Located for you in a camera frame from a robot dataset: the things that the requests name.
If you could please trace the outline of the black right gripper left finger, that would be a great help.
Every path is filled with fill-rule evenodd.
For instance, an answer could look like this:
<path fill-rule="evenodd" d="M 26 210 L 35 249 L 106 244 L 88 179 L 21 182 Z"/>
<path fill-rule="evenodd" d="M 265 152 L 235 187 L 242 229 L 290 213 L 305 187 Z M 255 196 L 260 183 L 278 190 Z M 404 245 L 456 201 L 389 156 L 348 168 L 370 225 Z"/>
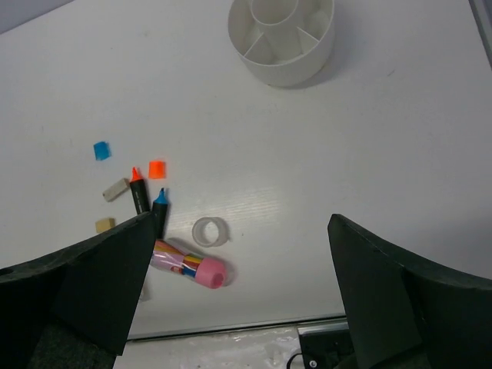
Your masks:
<path fill-rule="evenodd" d="M 145 212 L 1 270 L 3 368 L 112 368 L 122 355 L 156 240 Z"/>

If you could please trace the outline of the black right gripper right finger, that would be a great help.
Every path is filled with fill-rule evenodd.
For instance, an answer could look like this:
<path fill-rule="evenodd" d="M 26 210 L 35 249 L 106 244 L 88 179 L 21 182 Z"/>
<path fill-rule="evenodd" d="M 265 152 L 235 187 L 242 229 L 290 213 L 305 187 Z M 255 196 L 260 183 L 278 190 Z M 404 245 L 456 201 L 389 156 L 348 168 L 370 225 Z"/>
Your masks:
<path fill-rule="evenodd" d="M 421 257 L 341 214 L 327 226 L 360 368 L 489 368 L 491 281 Z"/>

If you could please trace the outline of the black blue highlighter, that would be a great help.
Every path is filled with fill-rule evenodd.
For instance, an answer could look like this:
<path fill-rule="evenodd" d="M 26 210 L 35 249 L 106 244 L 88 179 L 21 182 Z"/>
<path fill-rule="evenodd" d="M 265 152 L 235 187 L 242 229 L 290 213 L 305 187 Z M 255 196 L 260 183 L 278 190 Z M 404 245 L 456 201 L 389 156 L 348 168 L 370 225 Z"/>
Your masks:
<path fill-rule="evenodd" d="M 157 239 L 162 239 L 165 234 L 166 222 L 168 217 L 168 199 L 165 189 L 162 188 L 156 199 L 152 203 L 152 213 L 155 216 L 155 228 Z"/>

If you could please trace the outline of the black orange highlighter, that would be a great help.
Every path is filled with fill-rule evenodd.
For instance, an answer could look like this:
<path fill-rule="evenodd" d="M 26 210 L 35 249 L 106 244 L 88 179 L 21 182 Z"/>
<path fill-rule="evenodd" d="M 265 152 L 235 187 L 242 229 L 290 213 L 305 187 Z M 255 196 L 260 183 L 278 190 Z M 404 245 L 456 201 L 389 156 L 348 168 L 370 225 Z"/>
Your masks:
<path fill-rule="evenodd" d="M 149 212 L 151 208 L 148 199 L 147 185 L 145 179 L 141 176 L 140 171 L 136 167 L 132 168 L 129 184 L 137 214 Z"/>

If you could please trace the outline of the pink capped marker tube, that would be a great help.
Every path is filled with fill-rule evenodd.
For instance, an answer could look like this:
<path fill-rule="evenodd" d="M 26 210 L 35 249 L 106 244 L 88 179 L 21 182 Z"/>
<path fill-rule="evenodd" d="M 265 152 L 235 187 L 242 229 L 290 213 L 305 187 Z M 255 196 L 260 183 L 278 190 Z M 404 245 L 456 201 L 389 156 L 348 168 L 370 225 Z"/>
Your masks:
<path fill-rule="evenodd" d="M 222 261 L 176 248 L 163 240 L 155 242 L 151 266 L 190 278 L 209 289 L 223 287 L 228 277 L 227 268 Z"/>

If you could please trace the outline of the blue highlighter cap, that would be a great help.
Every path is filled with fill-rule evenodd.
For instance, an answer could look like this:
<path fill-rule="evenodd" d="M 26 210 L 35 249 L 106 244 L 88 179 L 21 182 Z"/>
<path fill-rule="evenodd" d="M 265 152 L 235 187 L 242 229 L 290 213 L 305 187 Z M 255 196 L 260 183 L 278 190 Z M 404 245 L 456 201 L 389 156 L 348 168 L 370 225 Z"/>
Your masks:
<path fill-rule="evenodd" d="M 95 160 L 104 161 L 111 157 L 111 148 L 106 141 L 99 141 L 93 145 Z"/>

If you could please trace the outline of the orange highlighter cap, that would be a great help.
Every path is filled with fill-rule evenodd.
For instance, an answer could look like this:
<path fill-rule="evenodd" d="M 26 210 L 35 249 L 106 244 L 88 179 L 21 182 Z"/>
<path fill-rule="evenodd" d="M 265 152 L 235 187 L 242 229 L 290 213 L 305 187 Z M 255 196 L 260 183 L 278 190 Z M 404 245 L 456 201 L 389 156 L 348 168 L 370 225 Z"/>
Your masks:
<path fill-rule="evenodd" d="M 148 178 L 155 180 L 166 178 L 166 163 L 161 160 L 150 161 L 148 163 Z"/>

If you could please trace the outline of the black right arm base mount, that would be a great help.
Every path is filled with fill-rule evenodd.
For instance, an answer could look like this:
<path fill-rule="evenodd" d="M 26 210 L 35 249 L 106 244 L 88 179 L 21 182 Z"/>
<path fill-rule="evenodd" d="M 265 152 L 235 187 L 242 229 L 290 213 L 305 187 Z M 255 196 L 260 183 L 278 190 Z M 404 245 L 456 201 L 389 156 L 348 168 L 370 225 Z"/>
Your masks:
<path fill-rule="evenodd" d="M 298 328 L 300 350 L 291 355 L 286 368 L 299 359 L 301 368 L 357 367 L 354 346 L 346 322 L 315 324 Z"/>

